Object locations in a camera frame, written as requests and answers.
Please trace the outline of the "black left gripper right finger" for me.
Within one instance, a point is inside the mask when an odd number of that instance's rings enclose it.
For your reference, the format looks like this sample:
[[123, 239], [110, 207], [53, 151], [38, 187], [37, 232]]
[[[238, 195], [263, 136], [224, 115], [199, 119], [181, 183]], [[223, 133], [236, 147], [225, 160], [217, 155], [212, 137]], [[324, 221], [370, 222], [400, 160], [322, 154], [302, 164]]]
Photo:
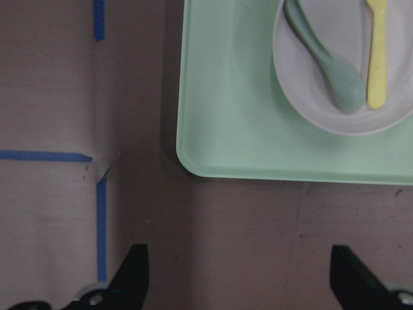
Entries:
[[333, 245], [330, 288], [343, 309], [412, 309], [412, 291], [389, 289], [347, 245]]

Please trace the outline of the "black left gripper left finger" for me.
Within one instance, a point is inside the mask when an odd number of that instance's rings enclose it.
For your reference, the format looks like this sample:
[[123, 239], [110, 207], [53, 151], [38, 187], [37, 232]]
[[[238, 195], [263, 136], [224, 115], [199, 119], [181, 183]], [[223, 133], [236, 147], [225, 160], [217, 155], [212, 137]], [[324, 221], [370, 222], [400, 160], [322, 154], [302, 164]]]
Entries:
[[148, 247], [133, 245], [106, 289], [94, 289], [67, 308], [139, 310], [144, 306], [148, 287]]

